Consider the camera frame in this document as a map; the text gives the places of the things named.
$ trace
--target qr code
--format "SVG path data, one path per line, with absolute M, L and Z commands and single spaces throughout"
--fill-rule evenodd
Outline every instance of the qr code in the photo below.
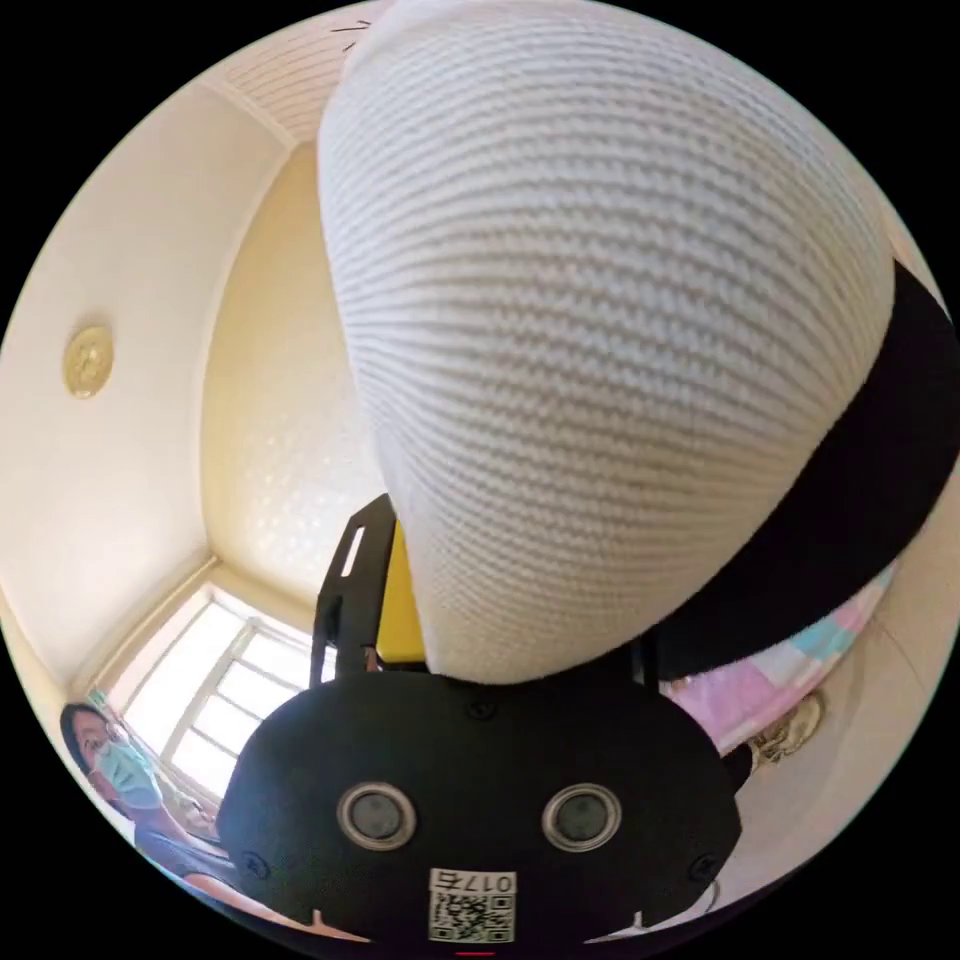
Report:
M 515 908 L 516 874 L 431 871 L 431 940 L 512 943 Z

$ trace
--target colorful blanket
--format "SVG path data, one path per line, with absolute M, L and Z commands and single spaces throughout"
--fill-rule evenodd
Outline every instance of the colorful blanket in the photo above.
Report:
M 853 645 L 893 577 L 895 562 L 829 616 L 754 657 L 663 685 L 729 753 L 818 687 Z

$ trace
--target white ceiling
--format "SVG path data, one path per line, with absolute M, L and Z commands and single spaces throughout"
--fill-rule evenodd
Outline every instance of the white ceiling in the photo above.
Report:
M 0 354 L 0 584 L 59 683 L 111 649 L 208 552 L 200 398 L 227 272 L 286 151 L 191 84 L 104 160 L 48 238 Z M 88 400 L 63 386 L 72 332 L 113 331 Z M 8 416 L 8 411 L 19 415 Z
M 376 18 L 382 2 L 351 4 L 264 37 L 218 63 L 203 82 L 288 146 L 312 141 L 349 47 Z

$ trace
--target face mask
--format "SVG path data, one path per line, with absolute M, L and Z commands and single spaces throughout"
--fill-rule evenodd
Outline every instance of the face mask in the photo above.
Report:
M 150 810 L 162 805 L 149 762 L 129 743 L 107 742 L 97 754 L 94 769 L 107 778 L 126 806 Z

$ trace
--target dark hair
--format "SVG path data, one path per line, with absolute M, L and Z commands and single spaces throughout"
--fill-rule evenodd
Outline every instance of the dark hair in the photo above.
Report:
M 60 735 L 67 745 L 67 752 L 73 757 L 73 762 L 80 768 L 80 772 L 85 777 L 89 777 L 90 764 L 83 757 L 83 751 L 80 749 L 80 743 L 77 740 L 77 732 L 73 728 L 73 718 L 78 713 L 92 713 L 106 724 L 109 724 L 110 720 L 89 703 L 68 703 L 60 711 Z

